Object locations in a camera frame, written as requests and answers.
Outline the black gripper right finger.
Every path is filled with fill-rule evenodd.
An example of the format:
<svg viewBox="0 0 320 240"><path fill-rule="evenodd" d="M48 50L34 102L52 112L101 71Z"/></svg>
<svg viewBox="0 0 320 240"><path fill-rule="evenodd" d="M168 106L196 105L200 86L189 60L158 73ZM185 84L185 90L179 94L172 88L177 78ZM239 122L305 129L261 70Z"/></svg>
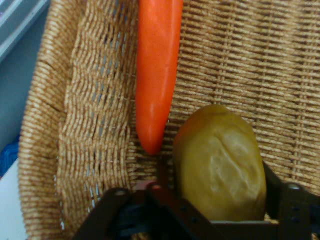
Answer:
<svg viewBox="0 0 320 240"><path fill-rule="evenodd" d="M277 220L277 240L320 237L320 197L295 182L282 181L266 164L266 213Z"/></svg>

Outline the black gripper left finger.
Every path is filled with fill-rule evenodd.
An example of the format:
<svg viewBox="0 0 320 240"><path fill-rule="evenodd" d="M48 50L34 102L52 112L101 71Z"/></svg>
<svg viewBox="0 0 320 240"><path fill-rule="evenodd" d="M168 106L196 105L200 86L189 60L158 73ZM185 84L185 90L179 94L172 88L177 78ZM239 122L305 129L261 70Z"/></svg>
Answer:
<svg viewBox="0 0 320 240"><path fill-rule="evenodd" d="M135 193L125 188L105 192L75 240L211 240L213 226L193 206L158 184Z"/></svg>

